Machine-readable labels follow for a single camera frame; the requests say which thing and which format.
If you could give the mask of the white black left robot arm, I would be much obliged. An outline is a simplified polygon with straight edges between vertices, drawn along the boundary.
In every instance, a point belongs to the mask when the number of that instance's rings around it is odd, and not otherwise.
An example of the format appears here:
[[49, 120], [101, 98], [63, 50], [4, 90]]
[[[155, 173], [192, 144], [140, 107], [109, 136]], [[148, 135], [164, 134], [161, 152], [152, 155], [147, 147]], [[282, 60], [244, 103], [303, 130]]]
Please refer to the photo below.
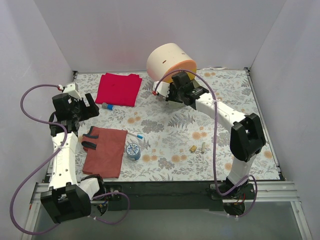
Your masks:
[[50, 135], [57, 155], [52, 160], [52, 175], [48, 190], [40, 201], [55, 224], [91, 214], [91, 200], [106, 196], [106, 187], [99, 174], [76, 177], [76, 147], [80, 122], [99, 115], [99, 107], [90, 93], [76, 99], [69, 93], [52, 97], [55, 111], [49, 118]]

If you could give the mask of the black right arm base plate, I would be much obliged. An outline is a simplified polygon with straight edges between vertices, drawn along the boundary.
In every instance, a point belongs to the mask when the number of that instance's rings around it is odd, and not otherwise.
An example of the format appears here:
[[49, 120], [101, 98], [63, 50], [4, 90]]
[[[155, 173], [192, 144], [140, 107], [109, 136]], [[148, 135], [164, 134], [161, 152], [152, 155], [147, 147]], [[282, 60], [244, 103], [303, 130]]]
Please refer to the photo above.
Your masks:
[[243, 197], [247, 200], [253, 200], [255, 196], [255, 189], [251, 183], [248, 183], [245, 186], [236, 187], [231, 193], [228, 195], [220, 195], [214, 184], [209, 185], [209, 192], [215, 198], [223, 198], [226, 200], [238, 200], [242, 199]]

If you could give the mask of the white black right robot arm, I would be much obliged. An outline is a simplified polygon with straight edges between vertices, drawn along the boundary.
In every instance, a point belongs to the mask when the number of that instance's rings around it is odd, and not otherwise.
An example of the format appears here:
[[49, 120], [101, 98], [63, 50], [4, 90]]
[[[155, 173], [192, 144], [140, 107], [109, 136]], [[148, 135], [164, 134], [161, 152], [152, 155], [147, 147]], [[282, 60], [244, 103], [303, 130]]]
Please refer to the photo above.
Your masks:
[[234, 159], [225, 183], [216, 185], [215, 190], [221, 196], [237, 199], [245, 192], [252, 164], [266, 144], [261, 119], [255, 113], [244, 114], [224, 104], [208, 83], [198, 85], [188, 74], [188, 70], [170, 72], [172, 82], [154, 84], [153, 93], [165, 97], [167, 102], [184, 104], [214, 119], [215, 144], [218, 125], [229, 132], [229, 148]]

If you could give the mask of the blue cap white marker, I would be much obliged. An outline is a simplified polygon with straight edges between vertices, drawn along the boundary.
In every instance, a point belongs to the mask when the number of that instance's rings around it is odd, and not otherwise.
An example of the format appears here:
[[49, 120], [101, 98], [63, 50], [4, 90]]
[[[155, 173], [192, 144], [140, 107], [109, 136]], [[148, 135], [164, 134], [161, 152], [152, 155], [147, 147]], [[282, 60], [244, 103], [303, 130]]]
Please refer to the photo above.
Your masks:
[[135, 134], [135, 133], [132, 133], [132, 132], [127, 132], [128, 135], [130, 136], [133, 136], [133, 137], [136, 137], [138, 139], [143, 139], [144, 137], [140, 134]]

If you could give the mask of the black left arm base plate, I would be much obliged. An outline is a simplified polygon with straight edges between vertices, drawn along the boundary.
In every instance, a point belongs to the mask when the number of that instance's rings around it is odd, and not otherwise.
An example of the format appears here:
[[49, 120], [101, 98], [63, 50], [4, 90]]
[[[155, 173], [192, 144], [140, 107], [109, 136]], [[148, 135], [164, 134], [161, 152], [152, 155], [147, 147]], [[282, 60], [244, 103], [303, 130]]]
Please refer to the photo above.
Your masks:
[[117, 194], [122, 192], [122, 186], [120, 184], [105, 184], [103, 193], [112, 193], [110, 195], [103, 196], [101, 199], [104, 201], [119, 201], [121, 195]]

